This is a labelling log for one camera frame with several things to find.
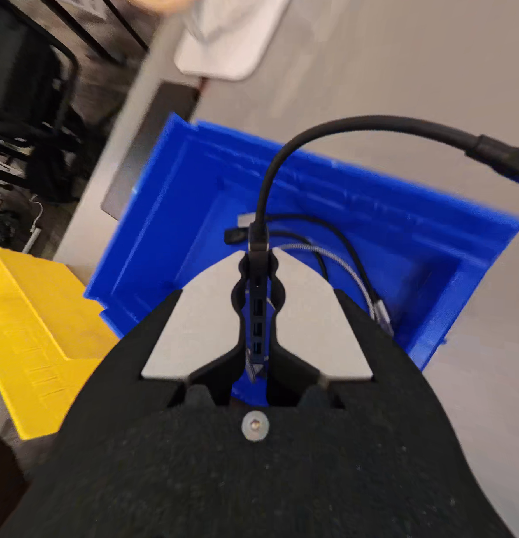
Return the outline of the yellow plastic bin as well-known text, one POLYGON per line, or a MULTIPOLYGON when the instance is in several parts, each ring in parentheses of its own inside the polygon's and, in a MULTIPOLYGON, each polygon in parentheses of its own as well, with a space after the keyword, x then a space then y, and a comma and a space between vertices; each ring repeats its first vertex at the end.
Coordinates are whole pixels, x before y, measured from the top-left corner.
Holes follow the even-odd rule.
POLYGON ((118 337, 64 264, 0 247, 0 394, 21 440, 55 434, 118 337))

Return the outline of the blue plastic bin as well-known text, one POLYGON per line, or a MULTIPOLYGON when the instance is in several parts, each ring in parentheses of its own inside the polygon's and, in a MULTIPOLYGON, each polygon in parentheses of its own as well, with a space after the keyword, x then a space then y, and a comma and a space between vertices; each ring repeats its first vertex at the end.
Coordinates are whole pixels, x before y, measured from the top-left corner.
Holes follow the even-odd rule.
MULTIPOLYGON (((122 338, 175 289, 244 243, 224 232, 256 209, 280 145, 208 123, 168 119, 85 297, 122 338)), ((519 218, 304 151, 277 174, 269 215, 304 214, 354 246, 420 371, 479 282, 519 232, 519 218)))

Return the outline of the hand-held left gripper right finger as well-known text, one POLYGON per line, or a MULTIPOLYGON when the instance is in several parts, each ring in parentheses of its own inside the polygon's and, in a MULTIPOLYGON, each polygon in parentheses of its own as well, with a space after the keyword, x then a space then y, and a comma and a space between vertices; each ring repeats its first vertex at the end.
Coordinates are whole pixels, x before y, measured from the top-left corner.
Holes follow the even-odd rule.
POLYGON ((296 406, 307 389, 370 382, 372 369, 336 290, 280 247, 269 253, 270 300, 266 398, 296 406))

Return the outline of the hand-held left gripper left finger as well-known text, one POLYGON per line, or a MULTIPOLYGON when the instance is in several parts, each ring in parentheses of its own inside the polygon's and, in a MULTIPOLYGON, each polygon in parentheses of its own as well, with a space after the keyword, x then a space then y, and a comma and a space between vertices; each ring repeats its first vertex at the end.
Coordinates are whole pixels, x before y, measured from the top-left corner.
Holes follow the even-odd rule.
POLYGON ((246 284, 245 251, 232 253, 186 284, 142 369, 142 379, 185 388, 201 385, 215 405, 229 405, 232 386, 246 363, 246 284))

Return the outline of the wooden book stand white base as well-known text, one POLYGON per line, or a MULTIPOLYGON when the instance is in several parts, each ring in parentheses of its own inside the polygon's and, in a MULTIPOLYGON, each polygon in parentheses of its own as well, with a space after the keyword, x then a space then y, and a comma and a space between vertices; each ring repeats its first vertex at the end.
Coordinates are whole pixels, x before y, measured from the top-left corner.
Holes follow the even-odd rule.
POLYGON ((174 63, 184 75, 241 81, 257 68, 290 1, 131 1, 179 15, 184 29, 174 63))

